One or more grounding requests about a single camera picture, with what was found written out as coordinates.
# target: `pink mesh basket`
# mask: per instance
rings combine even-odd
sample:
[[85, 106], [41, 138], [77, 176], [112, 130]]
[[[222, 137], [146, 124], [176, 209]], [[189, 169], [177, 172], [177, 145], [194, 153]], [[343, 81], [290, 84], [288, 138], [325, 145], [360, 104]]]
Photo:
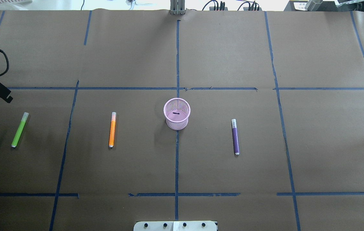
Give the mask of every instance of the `pink mesh basket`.
[[188, 124], [191, 107], [183, 98], [172, 98], [164, 104], [166, 124], [173, 130], [182, 130]]

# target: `green marker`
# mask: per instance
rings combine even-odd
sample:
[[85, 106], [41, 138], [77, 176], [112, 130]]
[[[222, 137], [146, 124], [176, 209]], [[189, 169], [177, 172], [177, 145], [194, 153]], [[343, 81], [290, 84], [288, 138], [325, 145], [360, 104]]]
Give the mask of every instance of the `green marker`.
[[25, 112], [23, 113], [23, 117], [21, 120], [21, 123], [19, 124], [18, 130], [16, 131], [15, 138], [13, 138], [12, 142], [12, 148], [16, 148], [16, 145], [18, 145], [19, 138], [21, 137], [23, 127], [25, 127], [26, 120], [28, 119], [29, 113]]

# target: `purple marker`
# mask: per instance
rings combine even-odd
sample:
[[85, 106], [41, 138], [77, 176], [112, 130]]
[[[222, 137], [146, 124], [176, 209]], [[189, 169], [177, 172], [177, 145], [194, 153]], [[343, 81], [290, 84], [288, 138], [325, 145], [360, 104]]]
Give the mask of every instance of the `purple marker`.
[[233, 151], [235, 155], [239, 155], [239, 139], [237, 138], [236, 119], [232, 119], [232, 136], [233, 136]]

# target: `white label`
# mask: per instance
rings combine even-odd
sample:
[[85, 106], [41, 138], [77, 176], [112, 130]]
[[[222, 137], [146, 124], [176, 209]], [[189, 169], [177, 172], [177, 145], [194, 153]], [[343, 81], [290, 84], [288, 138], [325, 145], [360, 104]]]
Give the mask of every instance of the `white label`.
[[307, 11], [306, 3], [293, 3], [293, 4], [295, 5], [295, 9]]

